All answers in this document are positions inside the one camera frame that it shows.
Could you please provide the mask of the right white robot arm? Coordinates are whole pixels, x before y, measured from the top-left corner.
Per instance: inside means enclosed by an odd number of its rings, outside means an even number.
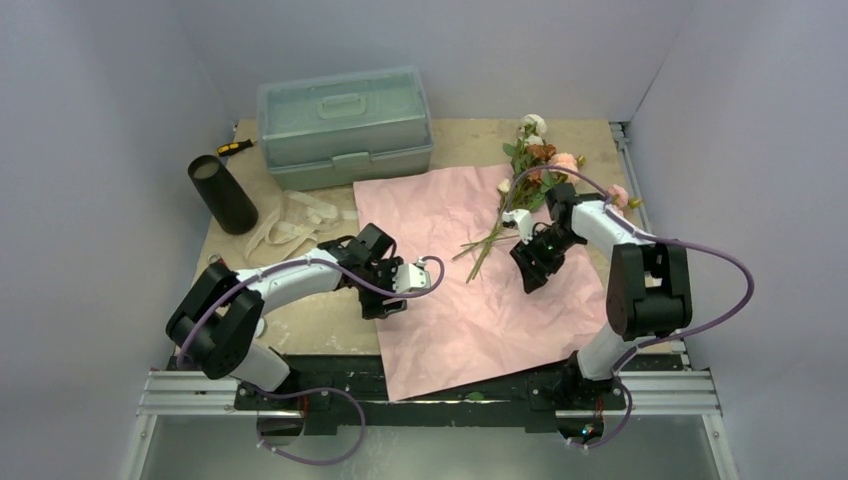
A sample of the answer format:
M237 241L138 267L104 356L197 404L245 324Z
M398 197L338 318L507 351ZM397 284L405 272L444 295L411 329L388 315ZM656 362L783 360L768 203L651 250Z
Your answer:
M544 286L576 245L592 244L610 262L607 323L572 356L571 372L561 381L564 399L584 407L599 396L600 381L613 377L637 340L666 338L690 324L688 257L680 246L648 239L601 194L579 194L566 183L548 191L545 203L550 223L542 228L525 209L501 215L503 225L519 233L510 255L526 293Z

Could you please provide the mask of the beige printed ribbon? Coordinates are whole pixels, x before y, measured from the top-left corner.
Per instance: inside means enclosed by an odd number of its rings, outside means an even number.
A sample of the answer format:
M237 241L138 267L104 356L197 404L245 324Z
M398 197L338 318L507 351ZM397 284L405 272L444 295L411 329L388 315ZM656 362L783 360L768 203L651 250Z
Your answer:
M274 261L288 259L300 247L316 245L320 234L357 219L358 213L352 208L285 190L247 241L243 258L250 266L259 266L267 257Z

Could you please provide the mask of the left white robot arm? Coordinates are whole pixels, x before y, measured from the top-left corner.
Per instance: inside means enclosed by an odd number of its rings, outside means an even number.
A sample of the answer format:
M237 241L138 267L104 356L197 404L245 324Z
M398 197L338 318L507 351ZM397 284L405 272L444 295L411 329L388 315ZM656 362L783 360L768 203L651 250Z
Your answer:
M297 399L298 382L281 354L256 344L260 318L312 295L354 288L362 317L385 319L406 308L396 296L403 263L395 241L372 223L275 265L232 270L217 262L192 285L165 332L185 364L212 380L252 384L272 408L284 409Z

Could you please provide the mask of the artificial flower bunch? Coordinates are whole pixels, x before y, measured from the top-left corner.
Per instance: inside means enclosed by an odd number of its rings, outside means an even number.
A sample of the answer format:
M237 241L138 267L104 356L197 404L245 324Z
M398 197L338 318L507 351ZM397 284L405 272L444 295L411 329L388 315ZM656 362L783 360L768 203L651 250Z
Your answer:
M546 132L546 121L541 116L530 113L519 121L516 140L503 146L504 153L510 157L512 175L497 186L500 202L494 224L486 236L462 245L461 251L455 256L459 259L472 252L478 253L466 278L467 282L473 281L480 273L493 244L508 237L501 221L504 212L515 208L536 212L543 205L545 194L554 186L563 183L576 185L580 182L574 175L541 168L543 165L555 165L577 171L586 163L583 155L560 151L554 144L545 140Z

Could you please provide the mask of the purple wrapping paper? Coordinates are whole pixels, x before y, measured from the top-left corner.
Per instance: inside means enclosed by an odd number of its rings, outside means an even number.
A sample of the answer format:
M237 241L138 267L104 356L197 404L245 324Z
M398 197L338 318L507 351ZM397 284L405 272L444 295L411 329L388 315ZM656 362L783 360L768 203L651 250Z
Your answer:
M606 324L606 293L582 246L561 269L526 293L497 242L486 257L464 253L495 224L505 165L453 167L357 182L362 224L374 224L412 262L427 258L440 280L431 294L377 324L389 398L411 399L567 358Z

